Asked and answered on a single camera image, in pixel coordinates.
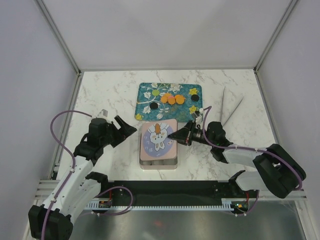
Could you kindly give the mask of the silver tin lid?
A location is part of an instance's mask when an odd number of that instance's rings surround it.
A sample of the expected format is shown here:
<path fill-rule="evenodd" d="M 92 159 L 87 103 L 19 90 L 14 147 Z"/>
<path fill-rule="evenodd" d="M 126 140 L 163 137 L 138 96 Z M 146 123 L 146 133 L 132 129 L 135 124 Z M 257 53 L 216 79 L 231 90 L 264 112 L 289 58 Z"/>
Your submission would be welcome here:
<path fill-rule="evenodd" d="M 142 125 L 140 138 L 140 160 L 170 160 L 178 156 L 178 144 L 169 138 L 177 131 L 176 119 L 150 121 Z"/>

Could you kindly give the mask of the cookie tin with liners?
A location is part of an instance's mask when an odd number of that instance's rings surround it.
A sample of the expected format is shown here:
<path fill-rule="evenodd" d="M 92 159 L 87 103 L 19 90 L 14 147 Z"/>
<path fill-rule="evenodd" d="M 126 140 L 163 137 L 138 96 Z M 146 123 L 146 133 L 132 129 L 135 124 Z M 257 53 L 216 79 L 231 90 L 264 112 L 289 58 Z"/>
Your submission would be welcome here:
<path fill-rule="evenodd" d="M 174 170 L 178 165 L 178 144 L 169 138 L 151 141 L 151 133 L 140 135 L 139 165 L 143 170 Z"/>

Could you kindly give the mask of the steel kitchen tongs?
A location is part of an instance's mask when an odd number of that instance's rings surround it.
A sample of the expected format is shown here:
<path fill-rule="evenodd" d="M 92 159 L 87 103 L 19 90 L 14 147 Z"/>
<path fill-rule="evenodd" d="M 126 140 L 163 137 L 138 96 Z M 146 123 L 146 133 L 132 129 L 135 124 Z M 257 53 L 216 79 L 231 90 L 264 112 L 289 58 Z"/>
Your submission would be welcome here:
<path fill-rule="evenodd" d="M 244 94 L 233 95 L 233 92 L 227 90 L 226 87 L 223 88 L 218 115 L 218 120 L 223 126 L 230 120 L 235 111 L 239 108 L 244 97 Z"/>

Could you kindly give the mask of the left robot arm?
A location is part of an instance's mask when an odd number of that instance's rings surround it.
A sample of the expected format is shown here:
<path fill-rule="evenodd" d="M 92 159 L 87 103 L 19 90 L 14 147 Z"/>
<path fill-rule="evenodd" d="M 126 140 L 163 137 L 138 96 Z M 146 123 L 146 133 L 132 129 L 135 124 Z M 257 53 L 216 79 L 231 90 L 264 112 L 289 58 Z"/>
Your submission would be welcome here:
<path fill-rule="evenodd" d="M 88 203 L 109 193 L 107 175 L 94 172 L 93 167 L 106 146 L 115 148 L 137 131 L 118 115 L 114 120 L 119 128 L 106 117 L 91 119 L 88 132 L 69 153 L 71 164 L 68 171 L 40 206 L 30 208 L 28 221 L 34 239 L 68 240 L 74 223 Z"/>

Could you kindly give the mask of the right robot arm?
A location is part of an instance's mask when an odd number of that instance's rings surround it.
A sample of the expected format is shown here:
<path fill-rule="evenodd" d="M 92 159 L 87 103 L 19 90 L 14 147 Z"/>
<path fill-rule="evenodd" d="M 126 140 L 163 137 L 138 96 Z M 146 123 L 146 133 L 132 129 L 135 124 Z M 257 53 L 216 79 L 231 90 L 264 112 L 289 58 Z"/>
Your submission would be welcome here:
<path fill-rule="evenodd" d="M 239 164 L 254 168 L 255 171 L 236 173 L 228 185 L 233 197 L 241 197 L 246 191 L 269 191 L 284 199 L 292 191 L 301 188 L 306 172 L 279 144 L 254 149 L 237 146 L 226 138 L 226 132 L 218 121 L 212 121 L 203 130 L 194 121 L 189 121 L 168 138 L 185 146 L 193 142 L 211 146 L 213 158 L 224 164 Z"/>

